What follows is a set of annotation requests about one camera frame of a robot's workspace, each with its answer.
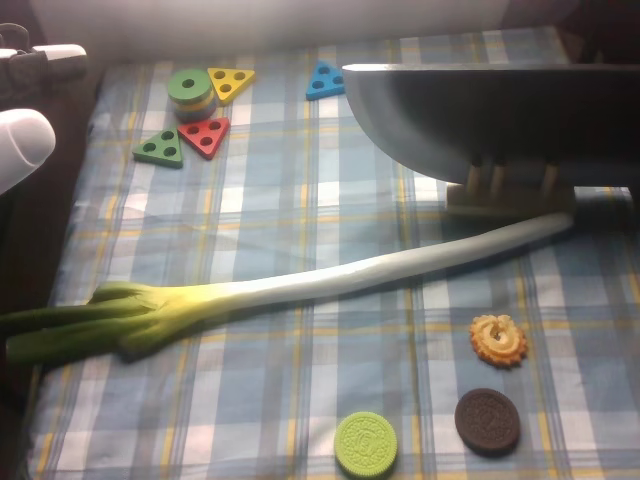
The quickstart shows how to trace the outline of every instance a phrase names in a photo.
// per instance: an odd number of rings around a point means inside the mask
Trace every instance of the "green triangle block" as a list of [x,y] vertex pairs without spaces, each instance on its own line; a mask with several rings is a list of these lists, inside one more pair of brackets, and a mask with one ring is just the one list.
[[182,168],[178,131],[173,128],[154,135],[133,149],[133,159],[161,167]]

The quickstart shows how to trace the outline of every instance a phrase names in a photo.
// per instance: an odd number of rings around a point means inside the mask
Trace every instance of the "flower-shaped cookie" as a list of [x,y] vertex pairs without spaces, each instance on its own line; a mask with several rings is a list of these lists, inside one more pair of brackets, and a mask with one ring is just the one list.
[[469,331],[475,352],[496,367],[518,365],[527,354],[524,332],[508,315],[476,317]]

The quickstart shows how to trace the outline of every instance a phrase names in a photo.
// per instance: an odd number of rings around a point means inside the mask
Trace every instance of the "yellow triangle block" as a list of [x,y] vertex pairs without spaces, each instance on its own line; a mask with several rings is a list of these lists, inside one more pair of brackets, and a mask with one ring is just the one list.
[[209,76],[222,105],[227,105],[256,78],[253,70],[235,70],[232,68],[210,68]]

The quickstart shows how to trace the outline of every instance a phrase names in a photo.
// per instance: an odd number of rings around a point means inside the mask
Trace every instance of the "plaid tablecloth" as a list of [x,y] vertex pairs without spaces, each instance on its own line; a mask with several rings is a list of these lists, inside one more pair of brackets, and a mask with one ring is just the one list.
[[[209,60],[200,66],[253,68],[257,82],[216,112],[232,127],[214,160],[183,145],[178,171],[134,163],[131,150],[176,124],[166,85],[184,65],[114,68],[55,302],[85,302],[105,280],[246,280],[493,228],[449,218],[445,185],[377,150],[344,96],[306,102],[318,59],[566,61],[550,28]],[[336,425],[369,410],[397,433],[394,478],[639,478],[637,252],[615,229],[578,230],[364,295],[234,315],[137,363],[102,356],[60,368],[40,391],[29,470],[57,480],[339,478]],[[468,326],[480,314],[524,328],[520,368],[477,358]],[[456,433],[456,402],[477,387],[504,392],[520,412],[520,445],[504,459],[471,453]]]

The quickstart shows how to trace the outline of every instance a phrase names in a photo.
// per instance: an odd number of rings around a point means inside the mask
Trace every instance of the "stacked disc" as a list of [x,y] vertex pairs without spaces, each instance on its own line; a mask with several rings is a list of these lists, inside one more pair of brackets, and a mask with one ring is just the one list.
[[207,72],[180,70],[169,81],[173,110],[182,123],[205,120],[216,109],[216,98]]

